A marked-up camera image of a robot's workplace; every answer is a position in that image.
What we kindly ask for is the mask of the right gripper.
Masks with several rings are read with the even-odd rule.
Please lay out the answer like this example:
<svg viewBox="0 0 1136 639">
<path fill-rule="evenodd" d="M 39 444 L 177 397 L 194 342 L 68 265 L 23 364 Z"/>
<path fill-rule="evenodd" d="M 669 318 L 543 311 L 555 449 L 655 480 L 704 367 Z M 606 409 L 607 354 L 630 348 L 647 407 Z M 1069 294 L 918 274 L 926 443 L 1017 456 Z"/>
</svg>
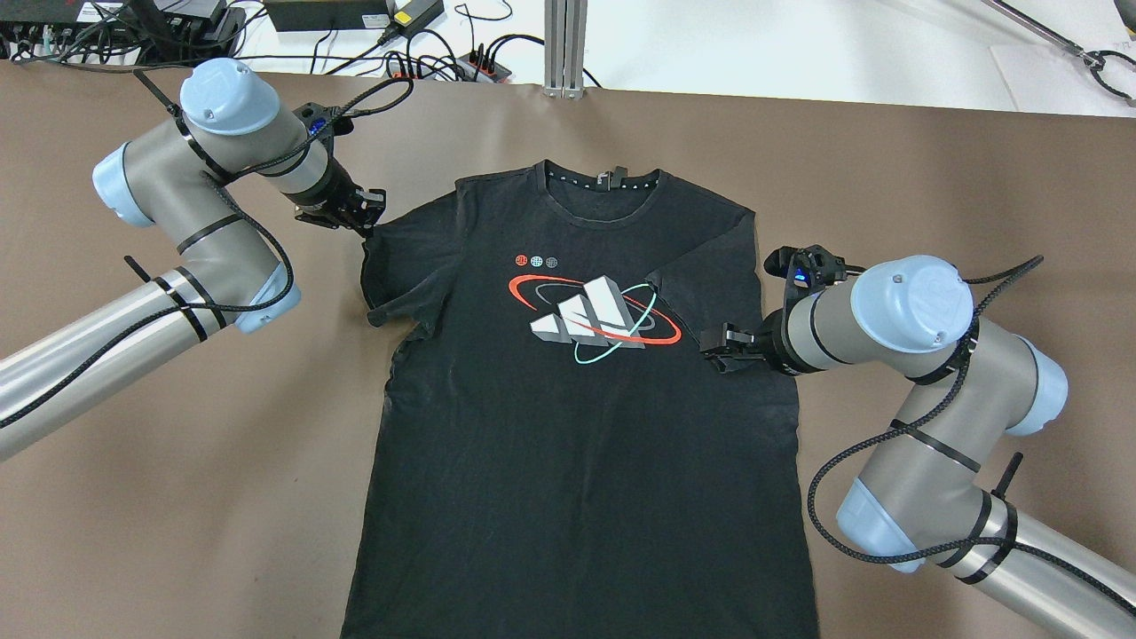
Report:
<svg viewBox="0 0 1136 639">
<path fill-rule="evenodd" d="M 707 352 L 705 360 L 721 374 L 738 373 L 765 363 L 783 375 L 800 373 L 800 359 L 790 341 L 785 312 L 772 312 L 755 334 L 735 325 L 702 331 L 701 351 Z"/>
</svg>

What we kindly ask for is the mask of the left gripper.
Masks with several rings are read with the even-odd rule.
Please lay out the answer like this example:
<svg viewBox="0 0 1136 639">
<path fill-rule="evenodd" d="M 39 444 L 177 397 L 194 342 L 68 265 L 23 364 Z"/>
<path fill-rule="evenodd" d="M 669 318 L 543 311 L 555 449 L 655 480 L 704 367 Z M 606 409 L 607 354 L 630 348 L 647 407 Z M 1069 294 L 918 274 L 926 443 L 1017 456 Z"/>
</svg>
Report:
<svg viewBox="0 0 1136 639">
<path fill-rule="evenodd" d="M 354 185 L 336 159 L 329 159 L 316 185 L 295 196 L 295 219 L 324 229 L 374 229 L 386 210 L 383 189 Z"/>
</svg>

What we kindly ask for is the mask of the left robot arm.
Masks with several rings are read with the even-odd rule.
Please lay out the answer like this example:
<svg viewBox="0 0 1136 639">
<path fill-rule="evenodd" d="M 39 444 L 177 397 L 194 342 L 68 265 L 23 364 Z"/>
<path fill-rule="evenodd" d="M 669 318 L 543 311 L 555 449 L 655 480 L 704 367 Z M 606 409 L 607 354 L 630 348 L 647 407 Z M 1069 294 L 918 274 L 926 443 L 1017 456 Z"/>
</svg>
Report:
<svg viewBox="0 0 1136 639">
<path fill-rule="evenodd" d="M 5 460 L 225 327 L 252 333 L 296 307 L 287 254 L 228 193 L 239 179 L 267 179 L 308 224 L 369 236 L 381 221 L 386 192 L 358 185 L 334 153 L 352 106 L 289 108 L 245 64 L 214 59 L 167 108 L 92 179 L 109 209 L 162 231 L 181 262 L 131 262 L 134 290 L 3 360 Z"/>
</svg>

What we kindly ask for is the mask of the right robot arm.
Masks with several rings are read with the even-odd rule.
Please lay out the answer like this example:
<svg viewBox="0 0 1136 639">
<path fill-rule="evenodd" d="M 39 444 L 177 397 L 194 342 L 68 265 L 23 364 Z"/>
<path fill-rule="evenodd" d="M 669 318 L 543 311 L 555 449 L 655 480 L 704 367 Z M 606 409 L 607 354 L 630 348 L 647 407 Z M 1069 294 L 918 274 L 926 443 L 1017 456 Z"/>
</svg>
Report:
<svg viewBox="0 0 1136 639">
<path fill-rule="evenodd" d="M 1006 499 L 1020 458 L 997 488 L 976 478 L 1005 435 L 1039 432 L 1063 409 L 1064 371 L 1030 340 L 983 312 L 1039 257 L 971 280 L 937 257 L 869 268 L 818 246 L 783 247 L 765 263 L 783 279 L 783 306 L 759 327 L 715 325 L 699 338 L 710 360 L 763 360 L 786 375 L 879 360 L 911 383 L 891 425 L 836 454 L 812 478 L 807 512 L 847 557 L 913 572 L 925 564 L 1052 634 L 1131 638 L 1133 575 Z"/>
</svg>

